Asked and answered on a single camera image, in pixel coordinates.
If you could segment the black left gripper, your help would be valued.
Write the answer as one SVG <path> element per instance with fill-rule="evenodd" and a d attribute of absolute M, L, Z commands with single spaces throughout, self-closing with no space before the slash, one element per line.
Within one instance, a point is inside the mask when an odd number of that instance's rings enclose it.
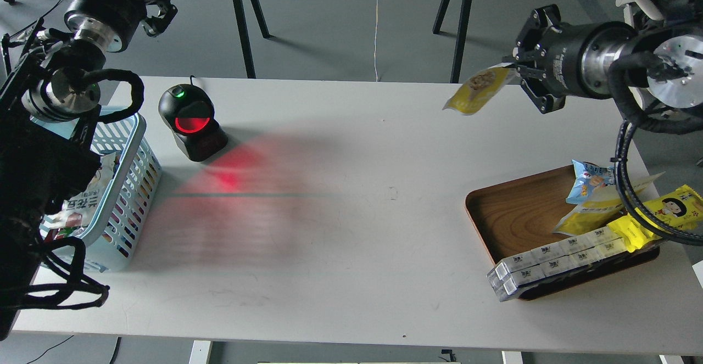
<path fill-rule="evenodd" d="M 145 5 L 157 6 L 158 14 L 146 17 Z M 104 51 L 123 52 L 142 19 L 144 31 L 153 38 L 168 28 L 177 12 L 171 0 L 73 0 L 64 22 L 73 32 L 86 26 L 103 31 L 111 38 L 103 42 Z"/>

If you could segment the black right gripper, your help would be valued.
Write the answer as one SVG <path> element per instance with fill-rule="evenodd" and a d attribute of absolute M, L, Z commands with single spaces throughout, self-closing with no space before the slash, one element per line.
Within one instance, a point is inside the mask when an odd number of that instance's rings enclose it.
<path fill-rule="evenodd" d="M 537 7 L 517 35 L 512 57 L 542 62 L 544 71 L 517 65 L 520 86 L 542 114 L 562 109 L 566 96 L 607 99 L 607 71 L 635 34 L 623 22 L 562 24 L 557 5 Z"/>

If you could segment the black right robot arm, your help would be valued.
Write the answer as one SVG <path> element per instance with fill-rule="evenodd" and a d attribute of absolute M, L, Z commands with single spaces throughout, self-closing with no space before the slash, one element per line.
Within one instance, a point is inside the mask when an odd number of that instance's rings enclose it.
<path fill-rule="evenodd" d="M 567 96 L 611 98 L 623 116 L 615 156 L 615 186 L 626 211 L 646 231 L 701 246 L 701 236 L 665 223 L 638 198 L 626 159 L 635 132 L 685 135 L 701 131 L 701 30 L 693 24 L 637 31 L 619 21 L 572 25 L 555 5 L 533 10 L 503 62 L 547 114 Z"/>

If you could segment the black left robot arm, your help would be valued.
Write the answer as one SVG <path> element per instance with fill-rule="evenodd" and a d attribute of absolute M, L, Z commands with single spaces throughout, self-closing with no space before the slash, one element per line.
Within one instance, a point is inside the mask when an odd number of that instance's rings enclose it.
<path fill-rule="evenodd" d="M 28 25 L 15 67 L 2 38 L 2 339 L 20 311 L 102 306 L 109 287 L 85 276 L 86 245 L 77 237 L 45 242 L 43 217 L 86 190 L 101 165 L 91 142 L 98 124 L 138 113 L 144 84 L 129 70 L 106 69 L 139 26 L 163 33 L 177 13 L 171 0 L 73 0 L 66 32 Z"/>

